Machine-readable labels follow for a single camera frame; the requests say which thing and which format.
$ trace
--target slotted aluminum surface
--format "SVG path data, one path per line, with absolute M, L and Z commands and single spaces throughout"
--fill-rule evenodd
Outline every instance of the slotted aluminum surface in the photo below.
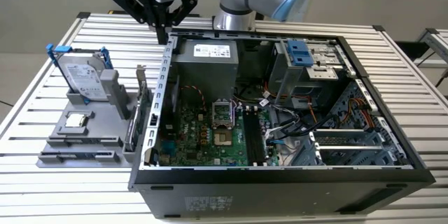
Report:
M 187 19 L 181 26 L 211 29 L 212 22 L 208 18 Z M 367 216 L 191 222 L 448 223 L 447 101 L 412 68 L 387 34 L 369 26 L 268 21 L 257 22 L 256 29 L 264 33 L 345 37 L 437 182 Z M 163 47 L 147 25 L 137 24 L 128 15 L 92 14 L 88 19 L 77 20 L 61 44 L 87 49 L 105 46 L 128 91 L 136 89 L 137 64 L 145 65 L 148 83 L 153 87 Z M 0 222 L 163 222 L 155 220 L 140 194 L 128 192 L 129 168 L 40 169 L 35 166 L 36 155 L 67 104 L 65 91 L 61 75 L 47 62 L 0 125 L 0 154 L 4 154 L 0 155 L 0 216 L 5 217 Z

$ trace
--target cable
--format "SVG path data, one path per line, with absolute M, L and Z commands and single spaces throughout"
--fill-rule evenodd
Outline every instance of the cable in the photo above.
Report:
M 443 80 L 444 80 L 445 78 L 444 77 L 441 77 L 440 79 L 439 79 L 439 81 L 437 81 L 437 83 L 436 83 L 436 88 L 440 86 L 440 84 L 441 84 L 441 82 L 443 82 Z
M 348 100 L 348 110 L 347 110 L 347 114 L 345 114 L 345 117 L 344 117 L 341 123 L 345 123 L 347 120 L 351 118 L 351 115 L 352 115 L 352 101 L 356 102 L 359 108 L 360 108 L 360 106 L 361 106 L 361 103 L 363 103 L 364 105 L 367 105 L 365 101 L 364 101 L 361 98 L 351 98 L 351 99 Z M 373 120 L 372 120 L 372 118 L 371 118 L 371 115 L 367 113 L 365 110 L 361 110 L 361 109 L 360 109 L 360 111 L 361 111 L 361 114 L 363 114 L 363 117 L 364 117 L 364 120 L 365 120 L 365 123 L 368 124 L 368 126 L 369 126 L 369 127 L 375 127 L 375 124 L 373 124 Z
M 203 94 L 201 90 L 196 86 L 183 86 L 181 89 L 184 89 L 184 88 L 195 89 L 197 91 L 199 95 L 201 96 L 201 100 L 203 100 L 203 109 L 204 109 L 204 111 L 207 111 L 205 99 L 204 99 L 204 94 Z
M 299 149 L 296 149 L 293 152 L 291 152 L 291 153 L 288 154 L 288 156 L 281 160 L 281 165 L 283 165 L 283 166 L 285 165 L 285 161 L 287 161 L 288 157 L 289 157 L 292 154 L 295 154 L 297 151 L 299 151 Z
M 273 98 L 276 98 L 276 94 L 271 93 L 269 89 L 268 89 L 268 82 L 265 81 L 264 82 L 264 90 L 269 93 L 271 96 L 273 96 Z M 313 111 L 313 108 L 312 108 L 312 98 L 309 95 L 307 96 L 300 96 L 300 95 L 292 95 L 292 97 L 295 98 L 307 98 L 308 99 L 308 108 L 309 108 L 309 112 L 311 112 L 311 115 L 313 116 L 313 120 L 315 120 L 315 123 L 317 123 L 317 119 L 316 119 L 316 115 L 315 115 L 315 111 Z
M 367 105 L 365 101 L 361 99 L 361 98 L 355 98 L 363 105 Z M 361 110 L 361 114 L 364 116 L 364 119 L 367 120 L 367 124 L 369 125 L 369 127 L 375 127 L 375 123 L 373 123 L 373 120 L 372 120 L 372 117 L 367 111 L 367 109 L 363 109 Z
M 421 65 L 421 63 L 432 56 L 432 55 L 435 55 L 435 53 L 436 52 L 432 52 L 428 56 L 427 56 L 427 58 L 424 58 L 423 59 L 423 61 L 420 61 L 420 63 L 416 65 L 417 67 Z
M 308 135 L 308 133 L 312 132 L 319 127 L 321 127 L 329 119 L 335 119 L 336 117 L 339 118 L 337 115 L 328 114 L 320 122 L 317 122 L 313 126 L 311 126 L 304 131 L 301 131 L 301 132 L 284 132 L 285 135 L 283 137 L 280 137 L 279 140 L 285 139 L 289 136 L 305 136 L 305 135 Z
M 4 102 L 4 101 L 1 101 L 1 100 L 0 100 L 0 103 L 3 103 L 4 105 L 8 105 L 8 106 L 11 106 L 11 107 L 15 106 L 13 104 L 11 104 L 11 103 L 8 103 L 8 102 Z

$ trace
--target white label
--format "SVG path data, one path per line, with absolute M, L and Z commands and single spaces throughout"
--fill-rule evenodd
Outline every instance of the white label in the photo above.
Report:
M 233 196 L 185 197 L 187 211 L 228 211 Z
M 263 93 L 263 97 L 268 98 L 271 96 L 271 93 L 268 92 L 268 90 Z
M 79 93 L 91 100 L 107 99 L 104 88 L 97 77 L 95 68 L 88 64 L 65 64 L 68 76 L 71 77 Z
M 231 46 L 228 45 L 195 45 L 195 57 L 231 58 Z
M 269 101 L 267 99 L 263 99 L 260 102 L 261 107 L 267 106 Z

